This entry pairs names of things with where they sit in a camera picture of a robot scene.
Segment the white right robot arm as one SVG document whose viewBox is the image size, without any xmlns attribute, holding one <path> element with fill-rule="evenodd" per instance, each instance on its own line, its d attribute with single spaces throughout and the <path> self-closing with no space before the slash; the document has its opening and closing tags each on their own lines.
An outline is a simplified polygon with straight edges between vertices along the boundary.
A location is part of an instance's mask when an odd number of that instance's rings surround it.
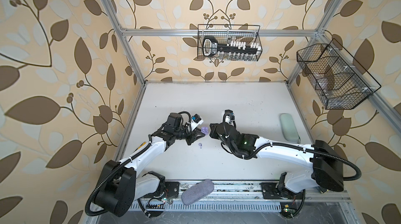
<svg viewBox="0 0 401 224">
<path fill-rule="evenodd" d="M 340 157 L 321 140 L 311 145 L 290 144 L 240 133 L 226 122 L 212 123 L 210 127 L 210 137 L 220 140 L 240 159 L 268 158 L 300 166 L 298 171 L 285 171 L 281 174 L 278 190 L 299 193 L 320 186 L 329 191 L 341 192 L 345 181 L 356 181 L 362 176 L 358 166 Z"/>
</svg>

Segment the purple round charging case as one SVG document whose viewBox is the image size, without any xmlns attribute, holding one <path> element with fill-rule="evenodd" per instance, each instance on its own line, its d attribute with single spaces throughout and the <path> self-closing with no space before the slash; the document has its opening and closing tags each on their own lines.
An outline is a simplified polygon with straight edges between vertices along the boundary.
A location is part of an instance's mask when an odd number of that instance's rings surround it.
<svg viewBox="0 0 401 224">
<path fill-rule="evenodd" d="M 206 135 L 206 134 L 209 133 L 209 128 L 208 127 L 202 127 L 201 128 L 201 132 Z"/>
</svg>

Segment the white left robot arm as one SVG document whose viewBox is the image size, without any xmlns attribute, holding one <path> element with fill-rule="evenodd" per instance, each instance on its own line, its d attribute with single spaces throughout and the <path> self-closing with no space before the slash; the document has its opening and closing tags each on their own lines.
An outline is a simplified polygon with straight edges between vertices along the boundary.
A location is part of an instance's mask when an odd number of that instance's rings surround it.
<svg viewBox="0 0 401 224">
<path fill-rule="evenodd" d="M 175 141 L 184 140 L 191 145 L 204 137 L 199 128 L 202 124 L 203 119 L 198 114 L 190 115 L 187 111 L 170 113 L 166 122 L 148 135 L 148 140 L 134 153 L 119 161 L 108 161 L 85 204 L 86 215 L 94 217 L 112 213 L 121 217 L 134 201 L 143 196 L 164 195 L 165 177 L 153 171 L 142 176 L 141 172 Z"/>
</svg>

